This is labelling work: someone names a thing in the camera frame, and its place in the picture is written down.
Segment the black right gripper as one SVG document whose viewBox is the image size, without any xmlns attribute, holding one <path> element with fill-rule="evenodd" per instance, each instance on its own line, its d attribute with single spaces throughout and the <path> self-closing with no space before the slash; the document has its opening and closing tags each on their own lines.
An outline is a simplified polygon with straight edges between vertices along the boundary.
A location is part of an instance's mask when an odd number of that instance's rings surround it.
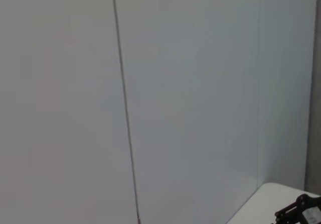
<svg viewBox="0 0 321 224">
<path fill-rule="evenodd" d="M 320 223 L 320 198 L 300 195 L 295 202 L 275 213 L 276 224 Z"/>
</svg>

